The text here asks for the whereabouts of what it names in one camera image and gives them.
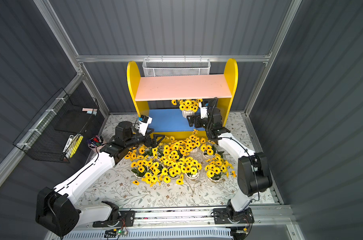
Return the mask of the sunflower pot taken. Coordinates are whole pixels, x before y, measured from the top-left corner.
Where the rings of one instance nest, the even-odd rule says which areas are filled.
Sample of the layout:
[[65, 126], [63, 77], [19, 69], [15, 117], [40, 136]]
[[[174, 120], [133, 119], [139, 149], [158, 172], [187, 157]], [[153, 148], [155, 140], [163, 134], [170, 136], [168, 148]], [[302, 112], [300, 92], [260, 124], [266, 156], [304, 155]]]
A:
[[216, 156], [218, 152], [214, 141], [201, 138], [199, 142], [200, 150], [207, 159], [212, 159]]
[[148, 156], [150, 159], [151, 158], [160, 158], [163, 156], [163, 153], [162, 153], [162, 149], [160, 149], [159, 147], [147, 147], [145, 149], [145, 152], [144, 152], [144, 156]]

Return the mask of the shelf sunflower pot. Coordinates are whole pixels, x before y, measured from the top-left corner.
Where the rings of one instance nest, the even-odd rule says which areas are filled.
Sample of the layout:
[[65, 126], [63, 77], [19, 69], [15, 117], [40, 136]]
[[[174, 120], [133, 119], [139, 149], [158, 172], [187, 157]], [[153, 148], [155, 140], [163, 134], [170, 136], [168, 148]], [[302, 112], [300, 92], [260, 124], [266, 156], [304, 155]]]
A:
[[161, 177], [164, 183], [169, 184], [171, 180], [176, 180], [177, 185], [184, 184], [183, 161], [165, 160], [163, 166]]
[[172, 141], [170, 145], [170, 157], [173, 160], [179, 160], [189, 155], [190, 143], [190, 138], [187, 138], [185, 140]]
[[136, 160], [143, 160], [145, 158], [146, 147], [144, 145], [136, 148], [131, 148], [127, 155], [125, 156], [126, 160], [136, 161]]
[[205, 174], [212, 182], [219, 182], [223, 177], [236, 178], [237, 174], [234, 166], [220, 154], [215, 154], [205, 160]]
[[206, 137], [203, 136], [203, 132], [193, 130], [191, 135], [184, 140], [184, 148], [189, 154], [194, 154], [205, 143]]
[[138, 162], [132, 162], [131, 172], [134, 173], [138, 180], [141, 180], [148, 172], [148, 167], [145, 165], [145, 162], [141, 160]]
[[199, 103], [202, 101], [203, 99], [171, 100], [171, 103], [177, 106], [181, 110], [182, 116], [186, 118], [186, 116], [194, 115], [198, 111]]
[[163, 156], [169, 161], [177, 162], [182, 158], [182, 153], [180, 152], [180, 146], [178, 144], [164, 145]]
[[168, 168], [164, 167], [161, 163], [155, 162], [148, 166], [148, 170], [142, 177], [142, 181], [152, 187], [155, 184], [169, 184], [171, 182], [171, 176], [169, 175]]
[[182, 158], [180, 167], [182, 173], [190, 180], [197, 179], [202, 169], [201, 163], [192, 157]]

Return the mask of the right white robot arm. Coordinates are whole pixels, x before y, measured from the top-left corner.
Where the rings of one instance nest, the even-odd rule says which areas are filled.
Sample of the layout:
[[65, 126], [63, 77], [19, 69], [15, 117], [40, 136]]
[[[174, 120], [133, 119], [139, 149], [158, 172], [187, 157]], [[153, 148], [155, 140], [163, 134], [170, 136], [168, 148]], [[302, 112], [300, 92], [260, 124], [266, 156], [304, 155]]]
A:
[[200, 115], [187, 116], [190, 127], [204, 128], [209, 140], [215, 142], [237, 160], [237, 183], [239, 190], [228, 201], [226, 208], [212, 211], [215, 224], [248, 224], [254, 218], [250, 203], [260, 199], [260, 193], [272, 186], [268, 161], [264, 153], [246, 148], [222, 125], [218, 108], [204, 107]]

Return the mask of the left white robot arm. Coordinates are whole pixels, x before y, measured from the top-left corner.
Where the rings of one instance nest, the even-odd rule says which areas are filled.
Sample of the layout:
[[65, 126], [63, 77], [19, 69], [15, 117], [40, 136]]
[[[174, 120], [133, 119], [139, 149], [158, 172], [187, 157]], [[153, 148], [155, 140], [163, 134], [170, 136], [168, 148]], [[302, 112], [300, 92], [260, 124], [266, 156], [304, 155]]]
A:
[[63, 238], [74, 228], [97, 223], [114, 227], [122, 222], [119, 207], [103, 201], [99, 205], [76, 207], [85, 190], [101, 175], [115, 167], [129, 152], [140, 145], [155, 148], [166, 137], [156, 134], [149, 123], [139, 118], [139, 127], [123, 121], [115, 128], [115, 135], [102, 144], [97, 156], [79, 171], [54, 188], [43, 188], [37, 196], [35, 221], [47, 230]]

